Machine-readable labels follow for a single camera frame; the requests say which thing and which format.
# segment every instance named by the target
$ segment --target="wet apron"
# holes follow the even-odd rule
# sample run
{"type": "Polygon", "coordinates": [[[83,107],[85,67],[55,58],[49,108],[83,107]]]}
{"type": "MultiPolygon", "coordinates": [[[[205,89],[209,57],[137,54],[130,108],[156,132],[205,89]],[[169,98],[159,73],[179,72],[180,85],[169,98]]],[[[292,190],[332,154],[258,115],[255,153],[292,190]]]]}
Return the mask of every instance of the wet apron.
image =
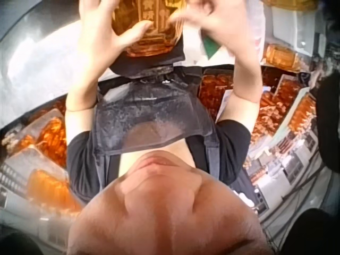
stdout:
{"type": "Polygon", "coordinates": [[[156,149],[192,135],[204,137],[210,174],[219,179],[215,124],[175,73],[132,81],[98,97],[92,130],[100,190],[109,185],[112,155],[156,149]]]}

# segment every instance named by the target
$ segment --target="hand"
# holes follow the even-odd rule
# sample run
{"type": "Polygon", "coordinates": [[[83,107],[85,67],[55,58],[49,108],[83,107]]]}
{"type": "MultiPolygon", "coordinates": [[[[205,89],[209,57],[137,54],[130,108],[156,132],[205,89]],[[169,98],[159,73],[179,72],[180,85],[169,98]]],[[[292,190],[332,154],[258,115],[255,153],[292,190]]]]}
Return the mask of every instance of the hand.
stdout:
{"type": "Polygon", "coordinates": [[[105,72],[124,48],[140,40],[151,21],[141,21],[120,36],[113,31],[112,14],[119,0],[80,0],[82,23],[78,50],[84,71],[93,81],[105,72]]]}
{"type": "Polygon", "coordinates": [[[170,22],[183,19],[201,27],[219,44],[237,55],[251,37],[244,0],[187,0],[188,8],[176,11],[170,22]]]}

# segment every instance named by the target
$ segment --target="finger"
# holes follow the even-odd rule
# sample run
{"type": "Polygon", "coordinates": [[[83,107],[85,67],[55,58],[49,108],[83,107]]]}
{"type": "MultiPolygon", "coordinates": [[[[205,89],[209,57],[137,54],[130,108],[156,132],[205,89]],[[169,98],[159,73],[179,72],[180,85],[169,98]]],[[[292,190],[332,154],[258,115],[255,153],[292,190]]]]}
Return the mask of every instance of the finger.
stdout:
{"type": "Polygon", "coordinates": [[[152,21],[143,20],[118,37],[119,46],[126,48],[142,39],[145,32],[152,26],[152,21]]]}
{"type": "Polygon", "coordinates": [[[174,23],[180,20],[184,20],[197,27],[208,28],[209,26],[207,15],[194,9],[178,10],[170,16],[168,21],[174,23]]]}
{"type": "Polygon", "coordinates": [[[80,0],[79,6],[83,13],[91,11],[99,6],[99,0],[80,0]]]}
{"type": "Polygon", "coordinates": [[[117,8],[120,0],[101,0],[100,6],[110,15],[117,8]]]}

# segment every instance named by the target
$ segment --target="lips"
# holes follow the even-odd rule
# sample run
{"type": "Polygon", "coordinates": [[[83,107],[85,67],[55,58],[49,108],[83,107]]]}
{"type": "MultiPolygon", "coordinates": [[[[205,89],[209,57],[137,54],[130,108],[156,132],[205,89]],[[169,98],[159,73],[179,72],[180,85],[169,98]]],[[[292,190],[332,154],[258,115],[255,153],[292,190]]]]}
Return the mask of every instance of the lips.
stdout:
{"type": "Polygon", "coordinates": [[[138,162],[137,165],[135,165],[134,168],[132,169],[132,172],[136,172],[152,164],[161,165],[161,166],[178,166],[174,164],[171,160],[165,157],[151,156],[151,157],[142,159],[140,162],[138,162]]]}

